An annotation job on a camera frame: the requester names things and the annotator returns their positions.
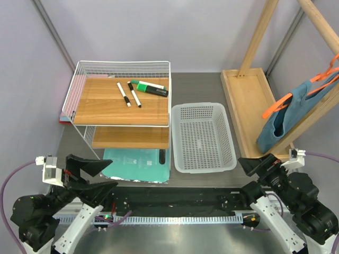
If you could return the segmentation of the blue tank top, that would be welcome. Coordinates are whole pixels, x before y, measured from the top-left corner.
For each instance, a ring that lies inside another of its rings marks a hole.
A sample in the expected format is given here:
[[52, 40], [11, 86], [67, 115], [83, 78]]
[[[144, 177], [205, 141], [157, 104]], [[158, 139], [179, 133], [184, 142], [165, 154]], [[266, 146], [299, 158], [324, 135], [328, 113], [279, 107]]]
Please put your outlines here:
[[268, 152], [294, 127], [333, 87], [338, 84], [338, 71], [325, 80], [324, 88], [309, 94], [312, 82], [307, 80], [290, 92], [287, 107], [271, 114], [256, 143], [261, 153]]

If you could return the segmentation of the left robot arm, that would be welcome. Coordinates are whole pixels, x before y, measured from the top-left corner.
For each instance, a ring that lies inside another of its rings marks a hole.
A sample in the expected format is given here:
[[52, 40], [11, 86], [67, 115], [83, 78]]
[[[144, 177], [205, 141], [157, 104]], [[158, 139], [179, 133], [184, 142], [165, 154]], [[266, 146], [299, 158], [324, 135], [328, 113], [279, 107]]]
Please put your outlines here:
[[[57, 157], [39, 156], [35, 163], [42, 166], [42, 181], [55, 188], [48, 194], [27, 195], [13, 205], [11, 221], [19, 228], [19, 239], [25, 253], [73, 253], [105, 201], [117, 186], [115, 182], [93, 183], [81, 177], [81, 171], [94, 177], [112, 164], [111, 159], [84, 159], [75, 155], [66, 157], [66, 167], [57, 167]], [[54, 240], [60, 223], [54, 216], [74, 199], [82, 208], [65, 233]]]

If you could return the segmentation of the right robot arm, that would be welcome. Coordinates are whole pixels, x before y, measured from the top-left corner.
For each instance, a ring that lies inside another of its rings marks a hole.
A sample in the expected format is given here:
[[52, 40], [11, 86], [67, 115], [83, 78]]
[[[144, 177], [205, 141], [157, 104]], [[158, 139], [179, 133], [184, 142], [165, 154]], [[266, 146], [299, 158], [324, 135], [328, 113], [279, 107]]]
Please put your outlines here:
[[[282, 163], [273, 154], [260, 158], [239, 158], [247, 176], [258, 179], [243, 186], [240, 194], [269, 227], [285, 253], [335, 253], [338, 247], [338, 218], [318, 200], [318, 188], [306, 173], [288, 172], [288, 163]], [[303, 233], [302, 240], [275, 214], [263, 187], [271, 188], [292, 214], [292, 220]]]

